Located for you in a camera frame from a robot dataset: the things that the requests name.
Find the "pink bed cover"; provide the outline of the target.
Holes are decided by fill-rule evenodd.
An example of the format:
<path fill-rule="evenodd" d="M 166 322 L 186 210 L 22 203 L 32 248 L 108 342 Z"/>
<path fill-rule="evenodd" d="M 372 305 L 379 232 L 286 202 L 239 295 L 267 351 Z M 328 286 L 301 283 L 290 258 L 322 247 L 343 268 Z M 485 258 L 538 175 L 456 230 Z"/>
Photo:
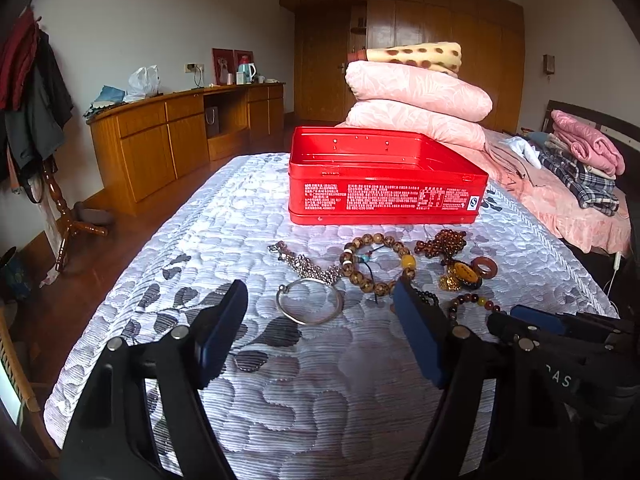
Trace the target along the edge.
<path fill-rule="evenodd" d="M 574 195 L 547 168 L 538 169 L 539 184 L 533 186 L 498 166 L 485 152 L 485 147 L 483 151 L 477 151 L 454 144 L 445 145 L 485 170 L 491 181 L 513 195 L 554 236 L 582 252 L 631 255 L 631 223 L 622 191 L 615 192 L 620 199 L 620 209 L 613 217 L 607 217 L 594 209 L 580 208 Z"/>

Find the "white quilted leaf bedspread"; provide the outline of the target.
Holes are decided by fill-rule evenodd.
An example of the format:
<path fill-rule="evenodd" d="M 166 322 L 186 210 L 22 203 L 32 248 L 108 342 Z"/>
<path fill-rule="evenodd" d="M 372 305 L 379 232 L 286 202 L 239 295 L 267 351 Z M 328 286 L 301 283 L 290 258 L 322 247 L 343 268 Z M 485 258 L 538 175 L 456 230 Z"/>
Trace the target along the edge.
<path fill-rule="evenodd" d="M 390 300 L 339 282 L 333 295 L 270 252 L 277 242 L 332 266 L 365 226 L 298 226 L 288 156 L 232 159 L 145 244 L 70 350 L 44 406 L 63 442 L 107 341 L 157 340 L 213 307 L 233 281 L 246 315 L 222 373 L 201 399 L 241 479 L 399 479 L 440 393 L 421 374 Z"/>

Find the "plaid folded clothes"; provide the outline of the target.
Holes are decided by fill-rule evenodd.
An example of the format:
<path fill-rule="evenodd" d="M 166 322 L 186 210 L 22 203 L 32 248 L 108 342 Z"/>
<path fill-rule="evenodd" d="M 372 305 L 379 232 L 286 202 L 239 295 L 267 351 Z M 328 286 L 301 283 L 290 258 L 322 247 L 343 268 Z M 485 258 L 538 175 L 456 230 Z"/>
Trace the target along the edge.
<path fill-rule="evenodd" d="M 620 209 L 614 179 L 595 174 L 583 162 L 555 148 L 543 148 L 539 160 L 574 195 L 580 208 L 594 209 L 607 217 Z"/>

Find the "white cloth on bed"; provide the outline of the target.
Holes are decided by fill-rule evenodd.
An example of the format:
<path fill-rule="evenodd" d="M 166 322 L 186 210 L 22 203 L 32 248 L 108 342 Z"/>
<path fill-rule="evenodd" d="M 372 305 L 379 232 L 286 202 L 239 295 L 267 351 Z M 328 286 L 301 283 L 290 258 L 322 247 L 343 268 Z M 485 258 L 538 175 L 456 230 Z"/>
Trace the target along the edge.
<path fill-rule="evenodd" d="M 503 140 L 502 143 L 510 148 L 515 155 L 525 159 L 526 162 L 536 169 L 540 169 L 542 167 L 539 151 L 526 139 L 521 136 L 511 136 L 509 139 Z"/>

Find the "folded pink garment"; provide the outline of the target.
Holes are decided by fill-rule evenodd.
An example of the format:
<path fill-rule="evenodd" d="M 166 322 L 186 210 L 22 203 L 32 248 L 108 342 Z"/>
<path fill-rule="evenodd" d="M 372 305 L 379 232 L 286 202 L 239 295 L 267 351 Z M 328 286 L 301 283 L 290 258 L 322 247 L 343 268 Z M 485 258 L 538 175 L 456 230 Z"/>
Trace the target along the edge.
<path fill-rule="evenodd" d="M 623 155 L 600 130 L 562 110 L 552 110 L 551 119 L 554 134 L 568 146 L 577 160 L 610 177 L 621 176 L 625 172 Z"/>

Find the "grey-brown folded garment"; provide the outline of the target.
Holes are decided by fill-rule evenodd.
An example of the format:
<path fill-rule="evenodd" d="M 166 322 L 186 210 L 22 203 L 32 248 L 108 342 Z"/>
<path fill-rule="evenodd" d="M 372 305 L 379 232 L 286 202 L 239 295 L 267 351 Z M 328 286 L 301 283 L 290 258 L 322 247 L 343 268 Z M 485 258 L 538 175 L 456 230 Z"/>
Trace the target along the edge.
<path fill-rule="evenodd" d="M 506 144 L 506 136 L 494 130 L 484 130 L 485 152 L 488 156 L 508 174 L 516 174 L 522 180 L 528 181 L 531 185 L 539 184 L 539 172 L 523 155 L 514 152 Z"/>

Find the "dark wooden headboard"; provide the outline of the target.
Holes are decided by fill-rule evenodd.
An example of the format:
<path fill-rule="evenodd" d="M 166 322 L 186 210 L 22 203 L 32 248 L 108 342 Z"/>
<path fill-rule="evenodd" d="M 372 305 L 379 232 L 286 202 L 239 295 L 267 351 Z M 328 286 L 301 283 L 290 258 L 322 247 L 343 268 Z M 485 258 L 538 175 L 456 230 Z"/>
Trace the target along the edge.
<path fill-rule="evenodd" d="M 544 112 L 541 130 L 552 131 L 552 110 L 575 117 L 604 133 L 625 159 L 625 173 L 617 178 L 618 187 L 628 196 L 639 198 L 639 141 L 640 129 L 630 122 L 582 106 L 550 100 Z"/>

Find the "red metal tin box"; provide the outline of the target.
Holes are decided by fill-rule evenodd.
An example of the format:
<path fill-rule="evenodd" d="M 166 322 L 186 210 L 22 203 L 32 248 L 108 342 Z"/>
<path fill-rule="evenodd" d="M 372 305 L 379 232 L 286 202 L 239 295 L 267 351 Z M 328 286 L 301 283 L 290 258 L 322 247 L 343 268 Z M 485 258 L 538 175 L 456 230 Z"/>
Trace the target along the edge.
<path fill-rule="evenodd" d="M 488 173 L 422 133 L 298 127 L 291 220 L 302 226 L 471 224 Z"/>

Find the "wooden coat rack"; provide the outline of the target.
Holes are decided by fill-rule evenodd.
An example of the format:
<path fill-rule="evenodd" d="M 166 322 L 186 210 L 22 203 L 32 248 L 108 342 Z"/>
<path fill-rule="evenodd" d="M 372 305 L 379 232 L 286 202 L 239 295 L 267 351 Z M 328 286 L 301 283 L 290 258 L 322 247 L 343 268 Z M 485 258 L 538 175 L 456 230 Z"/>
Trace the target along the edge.
<path fill-rule="evenodd" d="M 106 237 L 108 229 L 105 226 L 96 226 L 93 223 L 85 222 L 74 217 L 72 210 L 67 205 L 62 190 L 54 176 L 54 158 L 49 157 L 42 163 L 43 182 L 47 187 L 50 199 L 55 204 L 55 208 L 60 214 L 60 218 L 55 223 L 61 235 L 60 247 L 55 254 L 55 270 L 62 272 L 66 265 L 68 246 L 70 240 L 78 233 L 88 233 Z"/>

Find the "lower pink folded quilt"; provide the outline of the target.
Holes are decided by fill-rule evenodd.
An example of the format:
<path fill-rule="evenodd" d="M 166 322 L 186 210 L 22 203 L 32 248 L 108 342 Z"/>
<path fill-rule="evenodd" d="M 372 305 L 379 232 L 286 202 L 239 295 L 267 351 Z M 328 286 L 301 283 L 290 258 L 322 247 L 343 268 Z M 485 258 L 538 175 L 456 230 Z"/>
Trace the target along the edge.
<path fill-rule="evenodd" d="M 344 124 L 349 127 L 422 133 L 438 142 L 477 151 L 483 151 L 486 143 L 485 131 L 476 122 L 395 101 L 358 101 L 348 112 Z"/>

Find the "yellow brown-spotted blanket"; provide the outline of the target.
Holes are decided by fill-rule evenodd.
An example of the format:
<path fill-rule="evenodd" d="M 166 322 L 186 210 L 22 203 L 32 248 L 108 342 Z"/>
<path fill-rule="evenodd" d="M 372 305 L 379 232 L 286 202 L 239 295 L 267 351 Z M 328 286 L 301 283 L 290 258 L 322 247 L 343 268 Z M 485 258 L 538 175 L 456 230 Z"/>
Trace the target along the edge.
<path fill-rule="evenodd" d="M 356 61 L 402 64 L 457 77 L 462 66 L 462 47 L 457 42 L 441 41 L 361 49 L 347 55 L 347 62 Z"/>

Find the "wooden sideboard cabinet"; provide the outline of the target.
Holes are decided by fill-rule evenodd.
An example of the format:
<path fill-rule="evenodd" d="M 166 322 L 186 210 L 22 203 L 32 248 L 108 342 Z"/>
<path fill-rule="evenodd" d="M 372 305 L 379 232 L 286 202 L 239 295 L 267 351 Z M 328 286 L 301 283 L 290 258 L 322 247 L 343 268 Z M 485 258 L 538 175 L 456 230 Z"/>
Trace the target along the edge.
<path fill-rule="evenodd" d="M 88 121 L 108 204 L 135 216 L 210 164 L 283 150 L 284 84 L 174 92 Z"/>

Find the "blue folded cloth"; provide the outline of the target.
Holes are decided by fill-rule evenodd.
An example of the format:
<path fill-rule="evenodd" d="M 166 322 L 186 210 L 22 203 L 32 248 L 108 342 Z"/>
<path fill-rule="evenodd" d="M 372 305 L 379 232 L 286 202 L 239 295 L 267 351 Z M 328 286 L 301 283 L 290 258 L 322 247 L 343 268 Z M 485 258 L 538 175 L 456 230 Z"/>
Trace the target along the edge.
<path fill-rule="evenodd" d="M 88 110 L 85 111 L 84 118 L 89 120 L 104 110 L 122 105 L 125 96 L 126 92 L 122 89 L 103 86 L 99 95 L 90 103 Z"/>

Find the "hanging dark clothes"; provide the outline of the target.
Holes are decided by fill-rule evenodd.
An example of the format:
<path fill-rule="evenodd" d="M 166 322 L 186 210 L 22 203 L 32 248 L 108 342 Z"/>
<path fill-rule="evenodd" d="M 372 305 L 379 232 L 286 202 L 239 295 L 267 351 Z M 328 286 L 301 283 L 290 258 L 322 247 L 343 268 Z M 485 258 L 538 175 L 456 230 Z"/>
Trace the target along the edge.
<path fill-rule="evenodd" d="M 1 47 L 1 179 L 14 192 L 64 144 L 73 109 L 49 36 L 28 8 Z"/>

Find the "teal electric kettle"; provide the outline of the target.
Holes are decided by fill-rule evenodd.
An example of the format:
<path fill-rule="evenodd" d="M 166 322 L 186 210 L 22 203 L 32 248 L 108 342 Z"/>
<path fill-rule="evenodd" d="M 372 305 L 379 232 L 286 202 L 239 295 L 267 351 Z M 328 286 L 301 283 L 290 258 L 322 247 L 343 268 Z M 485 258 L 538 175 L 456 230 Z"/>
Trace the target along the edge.
<path fill-rule="evenodd" d="M 251 84 L 257 74 L 257 68 L 249 55 L 243 54 L 239 57 L 238 73 L 236 74 L 237 84 Z"/>

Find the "white plastic bag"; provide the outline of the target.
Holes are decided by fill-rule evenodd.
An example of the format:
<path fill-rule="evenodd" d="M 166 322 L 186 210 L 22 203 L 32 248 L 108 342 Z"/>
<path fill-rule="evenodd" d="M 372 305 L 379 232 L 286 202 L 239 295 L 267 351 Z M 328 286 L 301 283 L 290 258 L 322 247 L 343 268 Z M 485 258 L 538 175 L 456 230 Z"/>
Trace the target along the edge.
<path fill-rule="evenodd" d="M 157 96 L 160 91 L 160 72 L 156 65 L 138 68 L 128 78 L 126 103 L 138 102 Z"/>

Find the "wooden wardrobe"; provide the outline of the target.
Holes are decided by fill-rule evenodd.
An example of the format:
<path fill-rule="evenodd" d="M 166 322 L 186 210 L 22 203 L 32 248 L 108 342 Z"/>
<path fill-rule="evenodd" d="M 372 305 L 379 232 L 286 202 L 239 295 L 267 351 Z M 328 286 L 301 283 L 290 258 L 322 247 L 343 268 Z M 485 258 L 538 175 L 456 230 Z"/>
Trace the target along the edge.
<path fill-rule="evenodd" d="M 520 117 L 524 10 L 509 0 L 280 0 L 295 15 L 294 117 L 341 122 L 355 99 L 347 57 L 364 48 L 455 41 L 460 77 L 484 89 L 494 108 L 484 127 L 513 132 Z"/>

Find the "wall switch box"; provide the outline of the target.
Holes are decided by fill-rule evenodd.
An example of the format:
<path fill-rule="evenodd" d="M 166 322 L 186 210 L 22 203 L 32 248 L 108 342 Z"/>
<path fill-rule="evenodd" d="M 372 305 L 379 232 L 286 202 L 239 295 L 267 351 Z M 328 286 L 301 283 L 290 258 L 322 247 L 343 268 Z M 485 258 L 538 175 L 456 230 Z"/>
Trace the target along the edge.
<path fill-rule="evenodd" d="M 547 76 L 555 74 L 555 57 L 552 54 L 544 54 L 542 56 L 542 70 Z"/>

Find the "red picture frame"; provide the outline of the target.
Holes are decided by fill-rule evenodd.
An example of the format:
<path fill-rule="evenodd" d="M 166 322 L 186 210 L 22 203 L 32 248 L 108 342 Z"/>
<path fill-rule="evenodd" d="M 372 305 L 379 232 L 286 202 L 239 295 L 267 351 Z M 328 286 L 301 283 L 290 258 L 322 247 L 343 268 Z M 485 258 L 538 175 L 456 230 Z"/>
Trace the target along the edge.
<path fill-rule="evenodd" d="M 242 63 L 253 63 L 254 54 L 250 50 L 212 49 L 214 83 L 228 84 L 228 76 L 235 75 Z"/>

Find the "wall power outlet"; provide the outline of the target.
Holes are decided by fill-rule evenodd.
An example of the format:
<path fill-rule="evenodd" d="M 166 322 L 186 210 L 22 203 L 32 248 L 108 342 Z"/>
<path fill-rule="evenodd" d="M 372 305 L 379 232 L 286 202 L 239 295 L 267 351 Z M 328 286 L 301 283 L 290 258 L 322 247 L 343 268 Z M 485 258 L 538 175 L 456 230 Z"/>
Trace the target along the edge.
<path fill-rule="evenodd" d="M 186 63 L 184 66 L 184 71 L 186 73 L 203 73 L 204 65 L 198 63 Z"/>

